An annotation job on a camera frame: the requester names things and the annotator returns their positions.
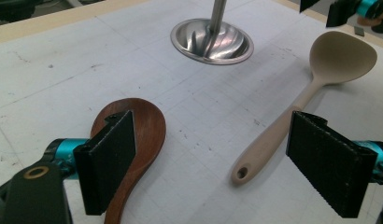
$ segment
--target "scratched white surface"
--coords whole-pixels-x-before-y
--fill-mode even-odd
[[[209,18],[213,0],[151,0],[0,44],[0,185],[56,138],[88,137],[108,103],[140,97],[164,113],[162,152],[136,185],[122,223],[376,223],[383,187],[359,218],[342,219],[285,155],[285,142],[241,188],[229,182],[245,147],[311,80],[308,53],[324,24],[270,0],[229,0],[224,20],[246,31],[245,62],[195,62],[173,48],[179,22]],[[353,140],[383,141],[383,49],[366,76],[321,90],[306,112]],[[87,217],[77,181],[64,181],[75,223]]]

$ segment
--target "ladle bowl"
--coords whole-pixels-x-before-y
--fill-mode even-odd
[[[321,87],[365,75],[375,66],[376,60],[376,51],[356,37],[336,31],[319,36],[310,50],[312,82],[293,104],[245,149],[232,170],[233,183],[245,184],[261,171],[287,135],[293,111],[303,110]]]

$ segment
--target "dark brown wooden spoon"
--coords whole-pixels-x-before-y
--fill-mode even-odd
[[[131,191],[156,159],[165,139],[162,111],[156,105],[138,98],[122,99],[105,106],[92,125],[91,137],[105,127],[106,117],[128,110],[134,114],[136,155],[106,210],[105,224],[121,223],[124,205]]]

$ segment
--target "spoon bowl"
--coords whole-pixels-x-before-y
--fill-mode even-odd
[[[312,82],[238,158],[231,174],[235,185],[249,182],[274,155],[289,131],[293,111],[303,110],[321,87],[347,82],[368,73],[376,64],[377,54],[360,39],[332,31],[314,41],[309,60]]]

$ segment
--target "white tabletop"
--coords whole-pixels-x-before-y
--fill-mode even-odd
[[[166,139],[136,185],[123,223],[375,223],[383,186],[370,184],[359,218],[342,219],[281,145],[241,188],[230,172],[245,147],[310,82],[308,54],[325,24],[270,0],[229,0],[224,21],[254,41],[253,55],[209,65],[170,41],[178,23],[210,18],[213,0],[151,0],[0,44],[0,185],[57,138],[87,138],[110,102],[139,97],[164,113]],[[365,77],[325,87],[305,112],[351,140],[383,141],[383,48]],[[75,223],[87,217],[76,180],[65,180]]]

